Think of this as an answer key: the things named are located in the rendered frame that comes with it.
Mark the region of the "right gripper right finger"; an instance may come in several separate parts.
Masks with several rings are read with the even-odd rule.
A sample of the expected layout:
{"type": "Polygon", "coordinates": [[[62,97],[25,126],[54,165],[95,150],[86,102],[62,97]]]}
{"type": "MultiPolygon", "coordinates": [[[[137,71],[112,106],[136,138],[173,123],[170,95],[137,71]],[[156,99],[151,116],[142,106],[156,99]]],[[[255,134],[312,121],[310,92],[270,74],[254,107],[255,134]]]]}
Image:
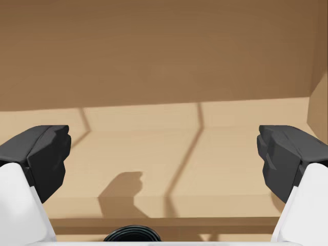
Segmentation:
{"type": "Polygon", "coordinates": [[[292,126],[260,125],[266,186],[285,206],[272,242],[328,242],[328,145],[292,126]]]}

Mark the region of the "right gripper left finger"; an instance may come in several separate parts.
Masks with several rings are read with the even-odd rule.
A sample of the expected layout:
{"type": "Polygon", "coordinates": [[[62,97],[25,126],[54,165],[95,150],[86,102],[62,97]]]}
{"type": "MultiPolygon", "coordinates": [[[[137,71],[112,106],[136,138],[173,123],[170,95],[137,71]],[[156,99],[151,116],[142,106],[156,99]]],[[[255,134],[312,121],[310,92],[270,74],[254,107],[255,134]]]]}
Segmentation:
{"type": "Polygon", "coordinates": [[[56,241],[43,204],[63,184],[68,125],[29,128],[0,145],[0,242],[56,241]]]}

